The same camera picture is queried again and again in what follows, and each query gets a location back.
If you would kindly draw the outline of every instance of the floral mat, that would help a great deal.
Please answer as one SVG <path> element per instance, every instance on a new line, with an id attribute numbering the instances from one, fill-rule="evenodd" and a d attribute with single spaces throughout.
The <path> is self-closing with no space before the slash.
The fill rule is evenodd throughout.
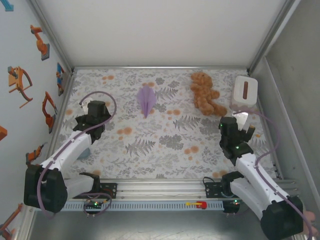
<path id="1" fill-rule="evenodd" d="M 217 116 L 204 116 L 193 103 L 190 90 L 195 69 L 79 69 L 75 74 L 56 149 L 71 134 L 76 116 L 84 114 L 79 101 L 93 91 L 105 91 L 116 100 L 117 113 L 106 124 L 101 139 L 91 145 L 91 154 L 78 159 L 63 175 L 75 177 L 81 172 L 101 178 L 120 179 L 200 179 L 220 178 L 234 171 L 219 146 L 221 139 Z M 220 91 L 215 100 L 228 108 L 234 81 L 246 76 L 246 69 L 205 69 L 212 77 L 213 88 Z M 137 101 L 142 86 L 153 88 L 157 103 L 147 118 Z M 91 96 L 105 101 L 114 111 L 112 100 L 105 95 Z M 247 125 L 256 130 L 249 142 L 257 156 L 268 151 L 265 134 L 258 116 L 250 115 Z M 276 177 L 270 156 L 261 161 L 264 169 Z"/>

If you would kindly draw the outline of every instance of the brown teddy bear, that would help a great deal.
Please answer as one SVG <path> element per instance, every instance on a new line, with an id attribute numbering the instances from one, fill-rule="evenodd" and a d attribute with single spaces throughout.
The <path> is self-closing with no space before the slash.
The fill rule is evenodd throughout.
<path id="1" fill-rule="evenodd" d="M 212 99 L 217 99 L 220 96 L 218 91 L 211 89 L 213 86 L 212 78 L 204 72 L 195 72 L 191 75 L 191 79 L 193 83 L 190 89 L 194 93 L 194 106 L 200 109 L 205 116 L 212 114 L 225 116 L 227 109 L 212 101 Z"/>

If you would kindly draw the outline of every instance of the purple paper crane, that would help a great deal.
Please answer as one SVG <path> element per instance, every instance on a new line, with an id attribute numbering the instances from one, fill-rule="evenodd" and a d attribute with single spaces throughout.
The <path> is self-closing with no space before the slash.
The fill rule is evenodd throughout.
<path id="1" fill-rule="evenodd" d="M 154 91 L 149 86 L 144 86 L 139 90 L 137 98 L 141 105 L 144 116 L 147 117 L 157 102 Z"/>

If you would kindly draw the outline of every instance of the gray leaf pattern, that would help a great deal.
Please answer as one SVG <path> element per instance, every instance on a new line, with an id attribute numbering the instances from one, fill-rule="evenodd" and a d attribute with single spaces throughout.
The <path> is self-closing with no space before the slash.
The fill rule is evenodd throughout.
<path id="1" fill-rule="evenodd" d="M 182 140 L 181 136 L 175 134 L 174 136 L 162 136 L 159 139 L 159 143 L 165 145 L 167 148 L 174 150 L 181 150 L 184 147 L 183 143 L 180 143 Z"/>
<path id="2" fill-rule="evenodd" d="M 93 91 L 112 94 L 117 112 L 105 125 L 101 138 L 89 147 L 91 154 L 86 159 L 76 160 L 65 177 L 88 172 L 115 179 L 200 179 L 234 171 L 219 147 L 220 118 L 204 116 L 194 106 L 190 76 L 198 71 L 186 68 L 78 69 L 66 108 L 68 114 L 63 118 L 55 149 L 72 133 L 77 124 L 75 117 L 84 114 L 79 101 L 86 94 Z M 212 77 L 213 88 L 220 91 L 220 97 L 214 101 L 228 108 L 234 80 L 239 75 L 246 76 L 246 69 L 203 71 Z M 153 89 L 157 98 L 147 118 L 137 101 L 138 91 L 145 84 Z M 108 96 L 94 94 L 90 97 L 106 102 L 109 112 L 113 112 L 114 104 Z M 260 118 L 249 115 L 247 127 L 249 125 L 256 128 L 249 144 L 259 156 L 269 150 Z M 267 173 L 276 177 L 271 156 L 263 158 L 261 164 Z"/>
<path id="3" fill-rule="evenodd" d="M 195 116 L 185 116 L 181 117 L 179 120 L 175 120 L 174 127 L 178 128 L 180 131 L 180 128 L 187 130 L 188 129 L 194 129 L 196 126 L 198 126 L 198 123 L 200 122 L 201 118 L 195 117 Z"/>

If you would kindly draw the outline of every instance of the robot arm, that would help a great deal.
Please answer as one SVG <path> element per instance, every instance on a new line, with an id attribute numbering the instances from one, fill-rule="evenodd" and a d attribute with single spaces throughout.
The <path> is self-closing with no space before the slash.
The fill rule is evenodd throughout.
<path id="1" fill-rule="evenodd" d="M 97 175 L 82 172 L 79 176 L 66 179 L 64 174 L 72 163 L 94 141 L 101 137 L 105 126 L 93 126 L 101 124 L 111 118 L 104 101 L 91 101 L 88 104 L 88 114 L 76 118 L 77 126 L 71 136 L 62 146 L 41 165 L 31 165 L 25 173 L 24 204 L 39 208 L 37 184 L 41 173 L 44 174 L 41 183 L 41 200 L 47 211 L 57 213 L 65 205 L 66 201 L 82 193 L 98 193 L 100 191 L 100 178 Z"/>
<path id="2" fill-rule="evenodd" d="M 222 192 L 226 196 L 236 195 L 247 204 L 259 218 L 261 228 L 269 240 L 281 240 L 301 233 L 303 219 L 280 196 L 284 196 L 302 212 L 301 200 L 297 196 L 290 197 L 259 163 L 256 166 L 256 155 L 246 143 L 252 137 L 254 128 L 249 128 L 248 132 L 238 130 L 236 118 L 223 117 L 219 129 L 223 153 L 237 169 L 222 176 Z"/>

